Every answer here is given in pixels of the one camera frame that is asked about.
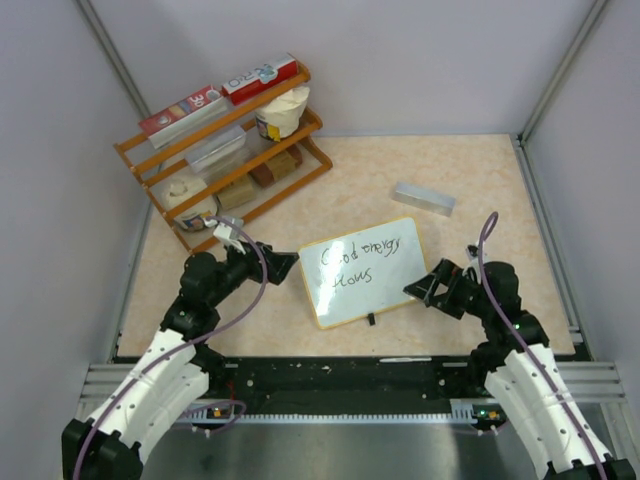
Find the white whiteboard yellow frame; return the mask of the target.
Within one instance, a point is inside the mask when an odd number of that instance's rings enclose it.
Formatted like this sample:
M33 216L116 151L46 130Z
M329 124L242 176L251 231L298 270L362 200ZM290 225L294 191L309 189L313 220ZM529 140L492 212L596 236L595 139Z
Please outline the white whiteboard yellow frame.
M298 255L322 330L411 302L404 288L427 275L419 229L410 216L305 245Z

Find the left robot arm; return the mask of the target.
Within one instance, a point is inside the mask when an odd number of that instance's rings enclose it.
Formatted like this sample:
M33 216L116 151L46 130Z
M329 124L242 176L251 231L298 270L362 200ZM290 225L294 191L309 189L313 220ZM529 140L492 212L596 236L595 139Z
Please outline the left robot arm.
M73 419L61 437L66 479L138 479L153 449L192 403L226 387L224 359L206 342L222 330L217 307L245 281L281 284L298 261L262 242L239 242L219 261L208 252L184 264L179 294L146 352L104 403Z

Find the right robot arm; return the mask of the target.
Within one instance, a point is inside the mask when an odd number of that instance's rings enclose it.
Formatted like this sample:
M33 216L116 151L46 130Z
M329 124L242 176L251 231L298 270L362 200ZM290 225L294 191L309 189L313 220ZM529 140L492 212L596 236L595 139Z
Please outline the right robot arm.
M522 306L511 264L462 268L443 259L403 291L450 317L480 320L486 340L469 356L467 384L497 401L539 478L635 478L631 462L611 453L578 407L544 329Z

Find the grey whiteboard eraser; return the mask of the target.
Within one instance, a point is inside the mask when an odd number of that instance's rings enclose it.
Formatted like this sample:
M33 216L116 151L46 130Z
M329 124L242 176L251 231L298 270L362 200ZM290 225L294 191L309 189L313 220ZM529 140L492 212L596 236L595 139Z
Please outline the grey whiteboard eraser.
M452 196L406 182L396 183L392 198L405 205L444 217L451 216L456 204L456 199Z

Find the tan sponge block left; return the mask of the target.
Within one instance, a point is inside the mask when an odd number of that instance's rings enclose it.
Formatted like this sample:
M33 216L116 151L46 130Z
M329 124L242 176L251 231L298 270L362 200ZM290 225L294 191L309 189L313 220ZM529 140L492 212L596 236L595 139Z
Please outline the tan sponge block left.
M216 197L223 210L230 210L252 201L256 195L251 177L243 175L220 190Z

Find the brown sponge block right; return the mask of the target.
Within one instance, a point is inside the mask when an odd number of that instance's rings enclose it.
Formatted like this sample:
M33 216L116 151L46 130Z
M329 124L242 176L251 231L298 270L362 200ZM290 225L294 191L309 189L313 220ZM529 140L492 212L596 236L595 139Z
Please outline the brown sponge block right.
M302 153L293 145L252 169L249 175L261 188L267 188L293 173L302 163Z

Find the orange wooden shelf rack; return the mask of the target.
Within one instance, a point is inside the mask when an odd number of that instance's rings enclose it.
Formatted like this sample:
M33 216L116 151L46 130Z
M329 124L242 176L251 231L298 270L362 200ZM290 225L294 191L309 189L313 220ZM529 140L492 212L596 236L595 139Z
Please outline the orange wooden shelf rack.
M114 146L188 253L211 248L217 216L249 222L332 167L311 135L307 67L291 56L206 86Z

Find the clear plastic box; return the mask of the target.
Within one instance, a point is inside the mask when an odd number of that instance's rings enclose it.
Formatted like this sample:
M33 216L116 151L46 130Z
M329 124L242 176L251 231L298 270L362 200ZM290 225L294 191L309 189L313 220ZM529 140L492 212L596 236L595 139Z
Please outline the clear plastic box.
M247 132L241 126L234 126L190 150L185 159L194 174L211 180L244 165L252 154Z

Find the white bag upper container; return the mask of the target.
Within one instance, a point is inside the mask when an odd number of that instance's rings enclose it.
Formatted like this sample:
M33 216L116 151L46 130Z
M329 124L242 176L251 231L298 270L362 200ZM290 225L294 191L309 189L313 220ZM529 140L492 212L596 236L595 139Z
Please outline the white bag upper container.
M291 136L299 127L309 94L309 87L295 87L257 108L255 119L259 135L274 142Z

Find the red foil wrap box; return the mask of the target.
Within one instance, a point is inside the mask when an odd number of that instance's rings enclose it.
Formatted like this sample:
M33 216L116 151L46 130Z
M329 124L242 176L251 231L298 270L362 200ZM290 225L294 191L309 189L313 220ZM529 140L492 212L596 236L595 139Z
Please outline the red foil wrap box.
M139 123L141 131L155 149L161 149L184 132L223 114L226 98L213 85L197 90Z

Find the red white long box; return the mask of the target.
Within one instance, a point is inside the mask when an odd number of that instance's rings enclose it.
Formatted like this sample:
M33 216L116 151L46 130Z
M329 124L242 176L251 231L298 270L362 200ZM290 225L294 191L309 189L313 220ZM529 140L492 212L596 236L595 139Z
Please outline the red white long box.
M297 60L286 53L235 76L221 91L233 105L239 105L297 74Z

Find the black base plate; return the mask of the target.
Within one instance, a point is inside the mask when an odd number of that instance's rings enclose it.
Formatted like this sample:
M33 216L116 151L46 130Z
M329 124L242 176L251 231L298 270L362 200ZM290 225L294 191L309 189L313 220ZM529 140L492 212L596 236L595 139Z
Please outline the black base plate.
M365 356L228 357L210 373L204 398L241 400L247 413L436 413L452 400L496 401L468 356L379 363Z

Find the aluminium frame rail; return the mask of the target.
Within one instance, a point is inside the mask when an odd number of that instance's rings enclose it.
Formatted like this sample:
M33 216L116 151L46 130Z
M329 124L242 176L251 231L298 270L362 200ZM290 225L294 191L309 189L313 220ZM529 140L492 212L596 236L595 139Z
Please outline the aluminium frame rail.
M133 364L90 365L80 394L81 402L108 399L127 378Z

